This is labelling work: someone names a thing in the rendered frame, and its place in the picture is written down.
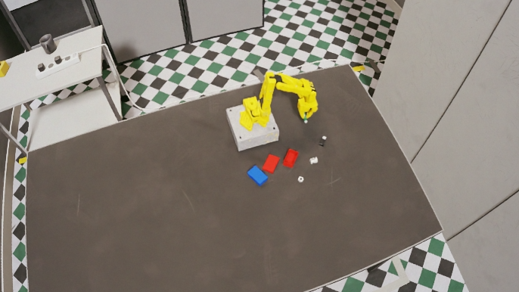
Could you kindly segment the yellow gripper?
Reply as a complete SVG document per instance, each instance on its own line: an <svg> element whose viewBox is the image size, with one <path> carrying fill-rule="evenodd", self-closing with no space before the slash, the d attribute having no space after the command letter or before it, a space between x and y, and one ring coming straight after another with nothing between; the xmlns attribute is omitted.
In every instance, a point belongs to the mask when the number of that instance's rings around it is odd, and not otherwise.
<svg viewBox="0 0 519 292"><path fill-rule="evenodd" d="M299 94L297 94L297 95L300 98L302 98L302 99L299 99L298 105L297 105L301 117L304 118L304 111L307 112L309 110L308 114L306 115L306 118L309 118L310 116L312 116L313 112L316 112L318 110L318 108L317 108L318 104L317 104L316 99L315 99L315 102L307 103L302 95L299 95Z"/></svg>

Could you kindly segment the red open box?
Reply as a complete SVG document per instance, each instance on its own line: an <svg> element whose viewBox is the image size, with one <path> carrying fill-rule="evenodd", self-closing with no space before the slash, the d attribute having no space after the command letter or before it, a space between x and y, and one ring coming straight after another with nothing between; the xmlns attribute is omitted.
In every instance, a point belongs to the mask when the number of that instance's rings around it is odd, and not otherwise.
<svg viewBox="0 0 519 292"><path fill-rule="evenodd" d="M296 160L297 156L298 156L298 152L293 151L293 150L289 150L288 153L287 153L287 156L284 159L283 165L292 168L294 163L295 163L295 160Z"/></svg>

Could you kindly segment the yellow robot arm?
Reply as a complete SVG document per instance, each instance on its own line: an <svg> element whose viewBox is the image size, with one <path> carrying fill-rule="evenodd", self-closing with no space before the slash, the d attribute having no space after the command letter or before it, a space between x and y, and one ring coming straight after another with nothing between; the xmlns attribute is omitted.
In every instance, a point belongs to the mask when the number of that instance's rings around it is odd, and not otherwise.
<svg viewBox="0 0 519 292"><path fill-rule="evenodd" d="M269 122L271 114L270 104L275 86L277 89L302 95L307 103L315 102L316 90L312 82L309 83L305 79L295 79L282 73L274 75L273 72L266 72L259 95L259 102L257 102L256 98L244 101L245 110L240 112L239 123L248 131L252 131L253 123L259 123L264 128L267 122Z"/></svg>

